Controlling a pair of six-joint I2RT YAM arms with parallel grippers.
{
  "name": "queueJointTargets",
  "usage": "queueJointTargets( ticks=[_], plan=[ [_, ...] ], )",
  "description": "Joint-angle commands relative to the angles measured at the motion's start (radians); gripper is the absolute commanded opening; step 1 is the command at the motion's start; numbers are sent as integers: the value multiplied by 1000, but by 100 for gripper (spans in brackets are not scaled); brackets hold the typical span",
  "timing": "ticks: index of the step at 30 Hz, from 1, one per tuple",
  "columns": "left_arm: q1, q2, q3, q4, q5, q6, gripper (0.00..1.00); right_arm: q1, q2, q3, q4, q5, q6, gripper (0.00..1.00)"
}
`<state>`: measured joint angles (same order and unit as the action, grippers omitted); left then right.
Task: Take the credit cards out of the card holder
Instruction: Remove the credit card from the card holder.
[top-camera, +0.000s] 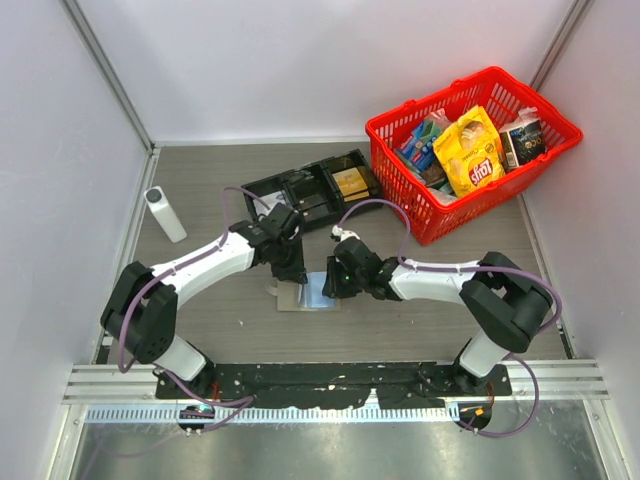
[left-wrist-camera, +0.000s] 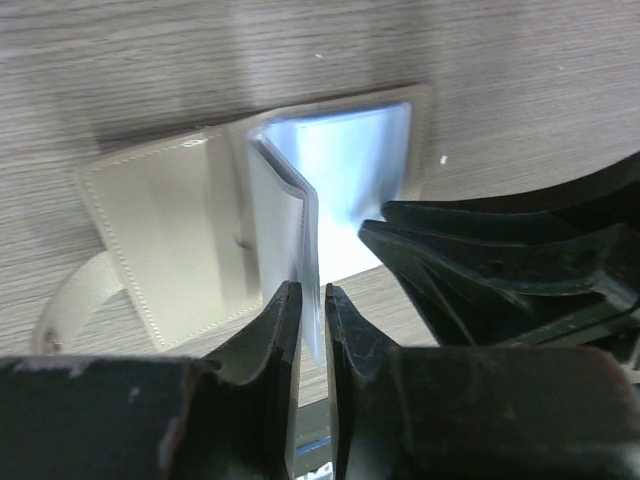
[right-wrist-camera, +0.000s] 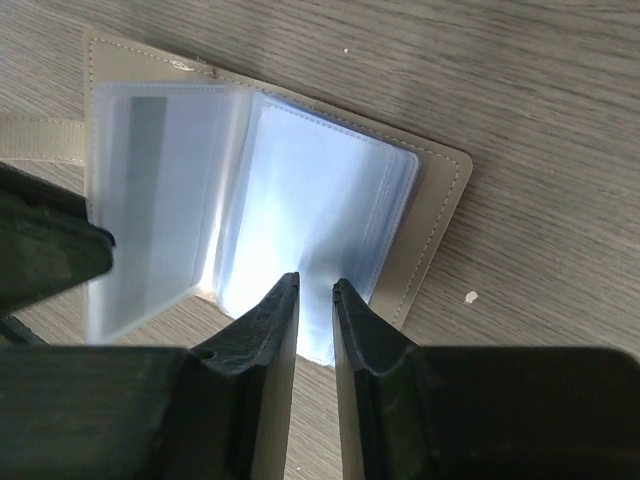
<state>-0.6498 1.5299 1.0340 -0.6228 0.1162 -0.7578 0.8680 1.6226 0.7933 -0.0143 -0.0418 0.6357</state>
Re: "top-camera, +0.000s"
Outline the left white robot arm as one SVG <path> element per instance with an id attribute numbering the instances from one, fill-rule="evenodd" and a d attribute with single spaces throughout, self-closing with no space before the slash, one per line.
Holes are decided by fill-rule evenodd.
<path id="1" fill-rule="evenodd" d="M 164 369 L 190 397 L 202 398 L 212 390 L 215 367 L 176 333 L 178 311 L 214 284 L 258 265 L 268 264 L 280 281 L 306 284 L 302 230 L 302 215 L 277 204 L 177 260 L 153 267 L 135 261 L 120 274 L 100 324 L 133 359 Z"/>

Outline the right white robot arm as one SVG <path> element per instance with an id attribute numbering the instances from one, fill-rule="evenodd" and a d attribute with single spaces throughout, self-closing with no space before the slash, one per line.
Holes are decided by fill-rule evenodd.
<path id="1" fill-rule="evenodd" d="M 337 244 L 327 258 L 323 294 L 333 299 L 367 293 L 376 300 L 434 300 L 465 306 L 480 331 L 462 348 L 451 382 L 465 395 L 477 393 L 494 367 L 524 353 L 553 305 L 550 288 L 508 257 L 489 252 L 460 265 L 381 259 L 357 237 Z"/>

